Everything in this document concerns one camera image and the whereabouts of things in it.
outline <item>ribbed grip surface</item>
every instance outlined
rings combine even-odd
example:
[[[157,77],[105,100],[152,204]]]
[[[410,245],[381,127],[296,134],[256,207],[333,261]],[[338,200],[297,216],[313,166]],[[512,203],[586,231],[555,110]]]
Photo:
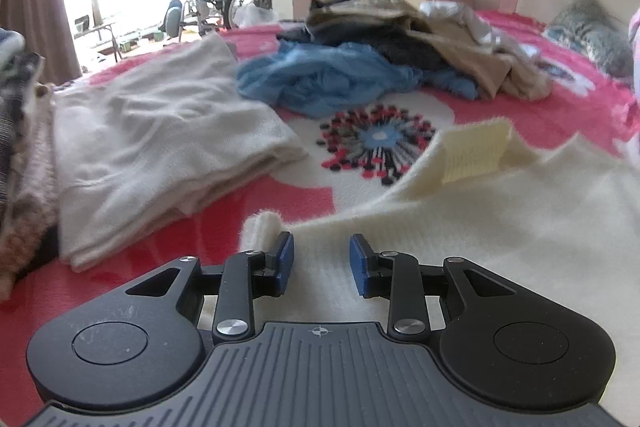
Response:
[[[619,427],[597,405],[513,413],[453,386],[420,346],[373,323],[267,323],[222,344],[180,392],[143,410],[81,415],[49,405],[30,427]]]

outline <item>metal screw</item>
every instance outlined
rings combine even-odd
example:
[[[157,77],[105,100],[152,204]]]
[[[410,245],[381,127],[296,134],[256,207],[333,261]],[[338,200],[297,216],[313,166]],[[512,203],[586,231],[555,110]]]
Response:
[[[216,326],[218,333],[222,335],[242,335],[249,329],[248,324],[240,319],[227,319],[226,321],[220,321]]]
[[[418,319],[400,319],[394,324],[394,329],[403,335],[417,335],[422,333],[426,326]]]

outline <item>white folded sweater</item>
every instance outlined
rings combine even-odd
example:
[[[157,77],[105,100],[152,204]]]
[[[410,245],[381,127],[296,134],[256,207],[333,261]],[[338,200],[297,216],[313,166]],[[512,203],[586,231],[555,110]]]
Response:
[[[100,86],[56,93],[63,261],[85,269],[305,155],[267,105],[242,99],[211,32]]]
[[[258,214],[240,250],[280,230],[294,235],[293,270],[284,296],[255,301],[258,320],[385,325],[388,301],[356,291],[353,233],[423,264],[465,257],[603,327],[617,362],[601,404],[640,423],[640,173],[581,137],[543,154],[505,120],[454,127],[384,196],[306,223]]]

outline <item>pile of clothes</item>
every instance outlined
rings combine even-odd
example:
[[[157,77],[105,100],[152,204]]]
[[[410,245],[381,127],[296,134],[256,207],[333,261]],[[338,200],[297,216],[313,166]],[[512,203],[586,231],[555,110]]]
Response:
[[[276,54],[240,66],[238,89],[311,118],[420,86],[469,100],[551,91],[527,50],[455,2],[312,0],[304,25],[278,38]]]
[[[44,59],[0,28],[0,301],[58,218],[52,91]]]

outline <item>fuzzy brown fabric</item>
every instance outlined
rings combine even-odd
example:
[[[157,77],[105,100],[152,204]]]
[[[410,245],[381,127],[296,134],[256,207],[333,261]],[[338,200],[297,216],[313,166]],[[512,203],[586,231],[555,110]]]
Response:
[[[52,93],[46,86],[36,89],[33,139],[0,230],[0,301],[10,297],[16,274],[31,262],[47,229],[58,219]]]

